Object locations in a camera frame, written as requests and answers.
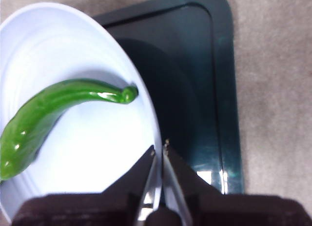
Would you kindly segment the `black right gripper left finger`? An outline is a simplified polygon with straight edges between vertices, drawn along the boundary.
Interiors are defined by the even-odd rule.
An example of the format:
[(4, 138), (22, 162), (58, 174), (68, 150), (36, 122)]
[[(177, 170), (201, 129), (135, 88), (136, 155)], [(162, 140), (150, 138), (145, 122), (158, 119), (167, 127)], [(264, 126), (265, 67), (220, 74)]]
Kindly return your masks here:
[(131, 226), (156, 160), (153, 146), (101, 193), (49, 194), (22, 204), (14, 226)]

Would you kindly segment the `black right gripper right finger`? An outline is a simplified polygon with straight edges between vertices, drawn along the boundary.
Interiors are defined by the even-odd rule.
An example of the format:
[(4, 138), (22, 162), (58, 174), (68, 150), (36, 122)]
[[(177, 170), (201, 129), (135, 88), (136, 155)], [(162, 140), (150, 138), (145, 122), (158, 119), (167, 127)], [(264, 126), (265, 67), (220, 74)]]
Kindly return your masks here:
[(304, 207), (272, 195), (222, 194), (199, 177), (169, 140), (163, 146), (165, 204), (184, 226), (310, 226)]

